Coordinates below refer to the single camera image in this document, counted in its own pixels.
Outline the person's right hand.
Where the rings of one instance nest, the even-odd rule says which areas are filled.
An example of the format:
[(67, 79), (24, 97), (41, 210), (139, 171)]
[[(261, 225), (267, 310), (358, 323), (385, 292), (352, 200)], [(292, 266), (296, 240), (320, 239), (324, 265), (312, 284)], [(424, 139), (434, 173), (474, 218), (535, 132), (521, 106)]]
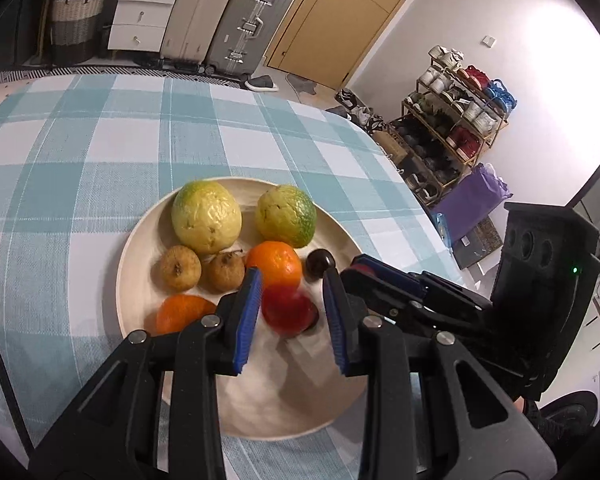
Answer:
[(521, 413), (524, 412), (524, 408), (526, 407), (526, 400), (524, 400), (524, 398), (522, 398), (521, 396), (514, 401), (514, 405), (515, 408), (520, 411)]

